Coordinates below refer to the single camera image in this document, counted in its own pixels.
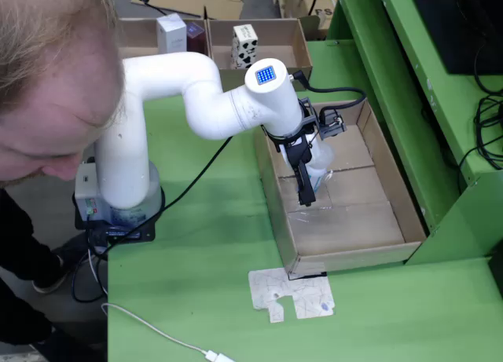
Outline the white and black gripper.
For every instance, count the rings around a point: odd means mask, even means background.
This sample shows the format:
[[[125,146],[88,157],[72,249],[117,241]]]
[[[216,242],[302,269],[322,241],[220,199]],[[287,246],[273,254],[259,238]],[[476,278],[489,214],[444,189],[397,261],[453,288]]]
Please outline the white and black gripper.
[[[326,143],[319,132],[299,132],[289,138],[275,138],[274,146],[295,173],[301,206],[310,207],[316,201],[307,172],[326,171]]]

